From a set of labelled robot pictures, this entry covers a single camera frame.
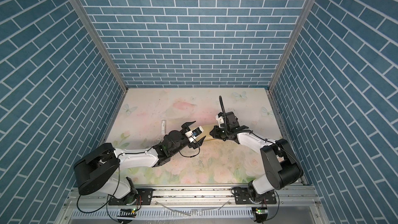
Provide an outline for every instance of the black mounting plate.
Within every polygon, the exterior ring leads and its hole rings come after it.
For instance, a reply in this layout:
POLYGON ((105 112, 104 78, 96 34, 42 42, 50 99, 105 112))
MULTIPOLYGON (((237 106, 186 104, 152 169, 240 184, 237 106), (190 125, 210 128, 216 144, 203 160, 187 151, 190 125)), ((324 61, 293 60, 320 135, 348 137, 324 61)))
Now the black mounting plate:
MULTIPOLYGON (((138 195, 141 196, 141 205, 150 205, 152 201, 152 194, 153 194, 153 189, 137 189, 138 195)), ((118 206, 126 206, 124 201, 122 199, 117 199, 113 197, 108 205, 118 205, 118 206)))
MULTIPOLYGON (((240 188, 237 190, 233 189, 233 191, 235 191, 234 193, 236 194, 235 204, 237 205, 253 204, 253 202, 250 200, 248 188, 240 188)), ((273 190, 265 193, 265 201, 266 204, 276 204, 275 193, 273 190)))

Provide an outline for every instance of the brick wallpaper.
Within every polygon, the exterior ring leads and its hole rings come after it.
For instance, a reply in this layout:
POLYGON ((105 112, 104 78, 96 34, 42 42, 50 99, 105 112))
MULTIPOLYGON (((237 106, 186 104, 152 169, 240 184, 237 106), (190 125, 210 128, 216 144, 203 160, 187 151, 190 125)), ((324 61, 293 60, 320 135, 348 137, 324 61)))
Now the brick wallpaper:
POLYGON ((398 223, 398 0, 316 0, 275 88, 331 223, 398 223))
POLYGON ((129 87, 267 86, 305 0, 81 0, 129 87))
POLYGON ((0 71, 0 223, 53 222, 121 88, 67 0, 0 0, 0 71))

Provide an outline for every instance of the blue brick wall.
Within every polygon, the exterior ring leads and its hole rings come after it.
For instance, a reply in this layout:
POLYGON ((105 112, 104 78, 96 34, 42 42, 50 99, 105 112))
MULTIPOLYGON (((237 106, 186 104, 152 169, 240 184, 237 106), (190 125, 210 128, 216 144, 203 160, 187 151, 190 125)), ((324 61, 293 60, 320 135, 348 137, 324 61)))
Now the blue brick wall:
POLYGON ((122 91, 67 0, 0 0, 0 223, 53 222, 122 91))
POLYGON ((305 0, 81 0, 129 87, 267 86, 305 0))
POLYGON ((331 223, 398 223, 398 0, 316 0, 275 97, 331 223))

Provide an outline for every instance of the robotic arm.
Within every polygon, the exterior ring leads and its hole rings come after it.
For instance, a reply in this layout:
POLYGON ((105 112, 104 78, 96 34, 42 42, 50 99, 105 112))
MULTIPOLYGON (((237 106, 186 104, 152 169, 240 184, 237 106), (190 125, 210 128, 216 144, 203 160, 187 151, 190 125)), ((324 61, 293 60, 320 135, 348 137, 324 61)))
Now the robotic arm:
MULTIPOLYGON (((248 183, 248 191, 252 202, 261 202, 265 194, 274 189, 281 189, 295 182, 303 175, 289 143, 284 140, 267 139, 256 135, 247 126, 240 126, 233 112, 225 112, 220 96, 222 112, 216 116, 218 126, 214 126, 210 135, 223 141, 233 140, 261 154, 265 174, 248 183)), ((101 191, 120 199, 123 204, 135 202, 137 190, 128 177, 116 179, 112 177, 116 169, 132 167, 157 167, 169 162, 171 157, 188 146, 199 149, 205 137, 197 141, 202 127, 190 130, 195 122, 182 125, 181 131, 173 130, 164 136, 164 140, 144 150, 122 150, 113 148, 112 144, 104 143, 97 149, 74 164, 74 172, 80 195, 88 195, 101 191)))

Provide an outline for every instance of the floral tabletop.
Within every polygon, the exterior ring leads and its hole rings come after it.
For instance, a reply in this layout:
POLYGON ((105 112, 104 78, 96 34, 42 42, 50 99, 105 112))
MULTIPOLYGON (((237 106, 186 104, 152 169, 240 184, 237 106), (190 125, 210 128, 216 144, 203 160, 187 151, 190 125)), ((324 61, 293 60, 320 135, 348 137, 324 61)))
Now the floral tabletop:
MULTIPOLYGON (((233 111, 240 125, 267 138, 281 138, 265 89, 129 89, 107 142, 116 148, 142 149, 162 141, 162 120, 166 120, 166 134, 181 130, 181 125, 188 121, 196 121, 192 127, 215 124, 215 116, 221 112, 219 95, 226 112, 233 111)), ((181 153, 191 156, 197 149, 185 147, 181 153)), ((230 140, 205 141, 196 157, 177 154, 160 167, 136 167, 121 172, 121 176, 132 178, 134 184, 161 185, 246 183, 262 174, 261 156, 230 140)))

